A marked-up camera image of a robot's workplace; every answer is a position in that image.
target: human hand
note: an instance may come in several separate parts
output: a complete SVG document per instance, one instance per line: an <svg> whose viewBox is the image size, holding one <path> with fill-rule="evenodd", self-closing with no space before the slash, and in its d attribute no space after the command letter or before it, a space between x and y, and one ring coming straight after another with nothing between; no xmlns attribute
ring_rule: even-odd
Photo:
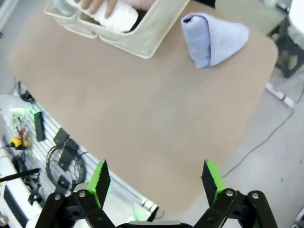
<svg viewBox="0 0 304 228"><path fill-rule="evenodd" d="M76 3L80 2L80 6L84 10L89 9L91 14L95 14L104 1L105 0L75 0ZM115 6L118 2L118 0L107 0L107 1L108 1L108 3L107 3L107 7L106 7L106 12L104 15L105 18L108 18L111 16L111 14L113 13Z"/></svg>

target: screw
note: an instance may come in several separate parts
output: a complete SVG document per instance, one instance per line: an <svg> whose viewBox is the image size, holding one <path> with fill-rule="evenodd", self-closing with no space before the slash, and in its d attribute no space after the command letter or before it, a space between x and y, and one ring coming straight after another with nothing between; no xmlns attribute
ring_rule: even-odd
<svg viewBox="0 0 304 228"><path fill-rule="evenodd" d="M252 194L252 198L258 199L258 194L257 194L257 193L253 193L253 194Z"/></svg>
<svg viewBox="0 0 304 228"><path fill-rule="evenodd" d="M80 197L84 197L84 196L86 196L85 193L86 193L86 192L82 191L82 192L79 193L79 196L80 196Z"/></svg>
<svg viewBox="0 0 304 228"><path fill-rule="evenodd" d="M57 195L55 196L55 200L60 200L60 198L61 198L61 196L60 196L59 194L57 194Z"/></svg>
<svg viewBox="0 0 304 228"><path fill-rule="evenodd" d="M233 191L231 191L231 190L226 191L226 195L233 196Z"/></svg>

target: tan tabletop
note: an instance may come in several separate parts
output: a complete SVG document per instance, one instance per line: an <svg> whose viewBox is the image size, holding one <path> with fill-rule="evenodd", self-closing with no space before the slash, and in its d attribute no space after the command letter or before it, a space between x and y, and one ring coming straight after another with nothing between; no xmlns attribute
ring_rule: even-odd
<svg viewBox="0 0 304 228"><path fill-rule="evenodd" d="M182 212L204 191L205 159L222 168L250 120L277 50L251 31L229 60L197 69L180 19L144 60L33 13L10 68L46 110L98 159L161 208ZM190 12L217 13L190 2Z"/></svg>

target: white towel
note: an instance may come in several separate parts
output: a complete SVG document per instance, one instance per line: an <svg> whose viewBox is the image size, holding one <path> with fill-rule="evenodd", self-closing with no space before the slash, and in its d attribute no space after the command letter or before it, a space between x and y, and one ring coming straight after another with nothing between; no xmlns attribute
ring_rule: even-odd
<svg viewBox="0 0 304 228"><path fill-rule="evenodd" d="M192 13L181 20L189 54L196 67L219 64L237 53L249 39L249 29L240 23Z"/></svg>

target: floor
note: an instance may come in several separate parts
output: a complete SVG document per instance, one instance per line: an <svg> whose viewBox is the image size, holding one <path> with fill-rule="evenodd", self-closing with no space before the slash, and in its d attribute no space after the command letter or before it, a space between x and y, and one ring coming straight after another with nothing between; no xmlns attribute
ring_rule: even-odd
<svg viewBox="0 0 304 228"><path fill-rule="evenodd" d="M20 1L14 13L16 16L9 19L2 31L5 35L0 39L0 93L2 94L9 93L14 86L14 77L7 68L8 56L16 36L37 2L38 0ZM282 19L280 13L266 8L259 0L218 0L217 9L265 34ZM283 80L280 71L275 69L271 81L276 84ZM286 93L292 99L298 100L302 89L303 85L299 84ZM248 151L264 141L291 112L291 109L265 91L238 148L231 152L231 157L221 173L225 174ZM251 190L263 191L280 228L291 226L294 217L304 206L304 183L301 184L304 174L303 113L304 97L300 100L293 116L224 179L227 187L240 190L244 194ZM160 211L157 217L161 217L158 220L177 219L194 224L206 208L207 200L202 194L185 213L165 212L162 216ZM234 224L235 221L229 221L225 227Z"/></svg>

